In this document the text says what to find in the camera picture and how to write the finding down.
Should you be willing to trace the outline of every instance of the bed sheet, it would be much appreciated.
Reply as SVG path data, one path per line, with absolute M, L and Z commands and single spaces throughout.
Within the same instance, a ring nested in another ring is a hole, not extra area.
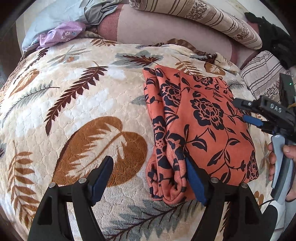
M 154 146 L 143 96 L 143 67 L 222 77 L 234 97 L 253 100 L 241 77 L 192 59 L 185 47 L 146 47 L 75 39 L 29 55 L 0 96 L 0 204 L 27 239 L 48 184 L 75 182 L 105 155 L 114 172 L 94 215 L 107 240 L 189 240 L 204 212 L 197 201 L 151 200 L 145 168 Z M 271 199 L 270 137 L 250 127 L 260 176 L 249 183 L 258 203 Z M 68 205 L 75 240 L 81 240 Z M 224 208 L 224 219 L 227 204 Z M 223 239 L 225 220 L 216 240 Z

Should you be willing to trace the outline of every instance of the hand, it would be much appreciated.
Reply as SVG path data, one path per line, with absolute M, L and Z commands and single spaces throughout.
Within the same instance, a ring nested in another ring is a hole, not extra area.
M 276 155 L 272 152 L 272 144 L 270 143 L 268 145 L 268 150 L 271 151 L 271 153 L 269 154 L 269 162 L 270 162 L 270 166 L 269 166 L 269 180 L 272 181 L 272 179 L 274 178 L 274 173 L 275 173 L 275 166 L 274 164 L 276 163 Z M 284 155 L 288 158 L 293 159 L 294 162 L 296 162 L 296 146 L 283 146 L 283 152 Z M 296 178 L 293 181 L 293 185 L 292 188 L 290 190 L 290 192 L 288 193 L 288 195 L 286 196 L 286 201 L 293 201 L 294 199 L 296 199 Z

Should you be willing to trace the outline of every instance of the screw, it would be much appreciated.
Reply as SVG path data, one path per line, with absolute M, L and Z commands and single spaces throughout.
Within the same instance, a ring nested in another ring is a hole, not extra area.
M 51 182 L 51 183 L 48 185 L 48 187 L 49 187 L 49 188 L 53 188 L 53 187 L 55 187 L 55 185 L 56 185 L 55 182 Z
M 212 183 L 218 183 L 218 182 L 219 182 L 219 179 L 216 178 L 216 177 L 212 177 L 212 178 L 211 178 L 211 182 L 212 182 Z
M 246 183 L 241 183 L 242 188 L 248 188 L 248 184 Z
M 86 182 L 86 178 L 85 177 L 82 177 L 78 180 L 79 183 L 85 183 Z

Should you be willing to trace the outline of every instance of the folded orange fabric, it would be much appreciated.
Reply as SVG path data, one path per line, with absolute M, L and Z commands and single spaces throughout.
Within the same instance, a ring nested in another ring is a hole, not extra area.
M 222 79 L 160 65 L 143 74 L 155 139 L 146 168 L 152 198 L 168 204 L 194 198 L 185 156 L 230 185 L 258 178 L 252 138 Z

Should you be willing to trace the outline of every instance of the striped cushion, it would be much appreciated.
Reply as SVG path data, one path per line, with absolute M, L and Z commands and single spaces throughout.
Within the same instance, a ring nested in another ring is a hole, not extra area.
M 265 95 L 279 101 L 280 73 L 288 74 L 294 78 L 296 68 L 285 70 L 274 55 L 269 51 L 262 51 L 242 69 L 240 75 L 256 99 L 260 95 Z
M 166 13 L 207 25 L 248 48 L 262 48 L 262 40 L 245 21 L 202 0 L 130 0 L 130 5 L 138 10 Z

